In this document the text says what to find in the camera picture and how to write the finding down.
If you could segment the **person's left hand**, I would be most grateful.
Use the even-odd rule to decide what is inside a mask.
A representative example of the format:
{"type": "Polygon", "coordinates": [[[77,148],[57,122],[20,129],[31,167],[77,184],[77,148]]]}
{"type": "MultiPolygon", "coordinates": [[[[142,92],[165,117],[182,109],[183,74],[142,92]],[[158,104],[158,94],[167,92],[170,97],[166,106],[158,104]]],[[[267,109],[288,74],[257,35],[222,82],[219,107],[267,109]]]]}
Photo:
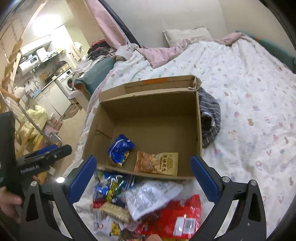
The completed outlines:
{"type": "Polygon", "coordinates": [[[1,210],[2,212],[13,219],[17,224],[21,223],[21,217],[16,211],[17,206],[23,204],[22,197],[11,193],[5,186],[1,187],[1,210]]]}

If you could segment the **person's right hand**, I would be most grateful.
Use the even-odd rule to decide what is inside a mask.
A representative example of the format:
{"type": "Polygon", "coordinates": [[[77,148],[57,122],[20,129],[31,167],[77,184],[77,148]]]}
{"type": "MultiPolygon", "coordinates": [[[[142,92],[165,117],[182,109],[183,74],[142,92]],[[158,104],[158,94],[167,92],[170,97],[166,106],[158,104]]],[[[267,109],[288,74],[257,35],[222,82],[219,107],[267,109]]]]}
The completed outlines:
{"type": "Polygon", "coordinates": [[[157,234],[150,235],[146,238],[145,241],[163,241],[161,237],[157,234]]]}

